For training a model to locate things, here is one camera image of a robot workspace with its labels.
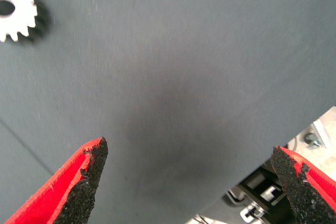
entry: gear hole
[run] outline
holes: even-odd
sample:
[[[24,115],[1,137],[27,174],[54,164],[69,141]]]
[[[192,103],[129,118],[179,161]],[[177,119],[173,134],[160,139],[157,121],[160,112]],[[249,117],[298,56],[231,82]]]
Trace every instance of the gear hole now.
[[[0,16],[8,16],[15,11],[15,5],[8,0],[0,0]]]

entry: gray cloth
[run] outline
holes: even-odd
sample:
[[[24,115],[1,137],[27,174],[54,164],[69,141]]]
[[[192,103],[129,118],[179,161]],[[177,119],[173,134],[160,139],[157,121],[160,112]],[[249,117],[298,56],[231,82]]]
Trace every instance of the gray cloth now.
[[[184,223],[334,105],[335,0],[41,1],[0,45],[0,222],[104,136],[89,222]]]

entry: spur gear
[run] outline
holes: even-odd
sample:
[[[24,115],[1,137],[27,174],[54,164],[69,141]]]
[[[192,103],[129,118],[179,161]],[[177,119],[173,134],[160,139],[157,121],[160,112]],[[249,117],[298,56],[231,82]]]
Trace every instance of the spur gear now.
[[[36,26],[37,7],[34,0],[0,0],[0,4],[3,8],[13,7],[0,13],[0,41],[5,42],[7,35],[10,35],[13,41],[18,41],[17,33],[28,37],[28,27]]]

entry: cable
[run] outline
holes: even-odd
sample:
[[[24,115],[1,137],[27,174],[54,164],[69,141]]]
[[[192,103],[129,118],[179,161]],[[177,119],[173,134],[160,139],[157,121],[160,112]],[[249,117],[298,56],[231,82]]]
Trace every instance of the cable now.
[[[296,149],[297,149],[297,147],[298,147],[298,138],[297,137],[295,137],[294,138],[294,147],[293,147],[293,149],[292,149],[292,151],[296,151]]]
[[[202,219],[202,221],[205,222],[205,224],[209,224],[209,222],[207,222],[202,216],[200,216],[200,215],[198,215],[198,216]]]
[[[197,220],[195,217],[193,218],[193,220],[196,220],[198,223],[200,224],[205,224],[204,222],[200,221],[200,220]]]

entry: white gear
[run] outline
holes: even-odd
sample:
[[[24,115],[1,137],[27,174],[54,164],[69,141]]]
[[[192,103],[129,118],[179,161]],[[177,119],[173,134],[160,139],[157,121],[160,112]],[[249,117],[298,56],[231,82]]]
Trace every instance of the white gear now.
[[[17,33],[29,36],[28,27],[35,27],[37,8],[34,0],[0,0],[11,2],[15,10],[9,15],[0,15],[0,41],[5,42],[10,35],[13,41],[17,41]]]

